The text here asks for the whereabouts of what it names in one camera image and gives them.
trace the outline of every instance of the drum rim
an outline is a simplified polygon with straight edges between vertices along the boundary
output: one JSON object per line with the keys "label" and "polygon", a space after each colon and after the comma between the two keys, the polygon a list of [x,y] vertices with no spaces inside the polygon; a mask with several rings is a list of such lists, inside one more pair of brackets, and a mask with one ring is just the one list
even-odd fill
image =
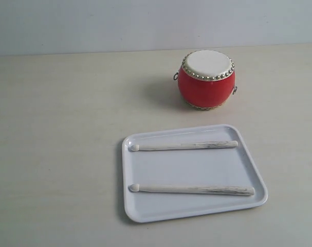
{"label": "drum rim", "polygon": [[230,68],[224,70],[221,74],[217,74],[217,75],[213,75],[213,76],[202,76],[202,75],[199,75],[194,69],[192,69],[187,64],[187,57],[190,54],[192,54],[194,52],[197,52],[197,51],[202,51],[202,50],[195,50],[195,51],[187,54],[183,58],[183,60],[182,60],[181,67],[187,73],[187,75],[189,75],[190,77],[195,78],[195,79],[200,80],[200,81],[221,81],[221,80],[224,80],[224,79],[230,77],[233,74],[233,72],[234,72],[234,62],[232,61],[232,59],[229,56],[227,56],[227,55],[225,55],[225,54],[223,54],[223,53],[221,53],[219,51],[210,50],[210,51],[215,51],[215,52],[218,52],[218,53],[221,53],[221,54],[225,55],[231,62]]}

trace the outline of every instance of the white tray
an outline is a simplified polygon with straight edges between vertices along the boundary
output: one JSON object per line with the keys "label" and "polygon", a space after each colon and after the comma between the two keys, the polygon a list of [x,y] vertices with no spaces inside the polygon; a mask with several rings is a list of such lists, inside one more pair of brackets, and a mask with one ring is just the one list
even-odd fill
{"label": "white tray", "polygon": [[[236,140],[237,148],[131,152],[133,144]],[[261,206],[266,186],[238,130],[230,125],[134,134],[122,145],[124,206],[136,222],[213,214]],[[133,184],[253,186],[250,197],[130,192]]]}

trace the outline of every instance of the white drumhead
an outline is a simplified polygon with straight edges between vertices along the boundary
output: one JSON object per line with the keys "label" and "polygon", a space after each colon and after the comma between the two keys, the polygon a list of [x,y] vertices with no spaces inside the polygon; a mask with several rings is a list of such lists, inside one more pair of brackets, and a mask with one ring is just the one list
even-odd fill
{"label": "white drumhead", "polygon": [[230,70],[232,63],[230,59],[214,50],[198,50],[189,54],[185,64],[199,76],[216,77]]}

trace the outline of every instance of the drum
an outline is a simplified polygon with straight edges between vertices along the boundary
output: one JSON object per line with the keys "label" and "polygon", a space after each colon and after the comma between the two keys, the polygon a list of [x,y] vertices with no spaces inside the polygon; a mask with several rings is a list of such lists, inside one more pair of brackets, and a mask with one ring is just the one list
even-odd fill
{"label": "drum", "polygon": [[214,50],[197,50],[186,55],[174,75],[183,98],[200,110],[222,105],[237,90],[234,79],[233,61]]}

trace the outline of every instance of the metal ring handle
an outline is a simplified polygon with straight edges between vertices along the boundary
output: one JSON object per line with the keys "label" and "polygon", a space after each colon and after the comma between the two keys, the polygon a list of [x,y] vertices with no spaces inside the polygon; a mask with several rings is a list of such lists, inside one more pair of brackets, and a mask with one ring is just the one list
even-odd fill
{"label": "metal ring handle", "polygon": [[237,89],[238,89],[238,87],[235,85],[235,86],[233,86],[233,92],[232,92],[232,94],[235,94],[236,92],[237,92]]}
{"label": "metal ring handle", "polygon": [[178,78],[178,72],[176,72],[175,75],[174,75],[174,77],[173,77],[174,81],[176,81],[177,78]]}

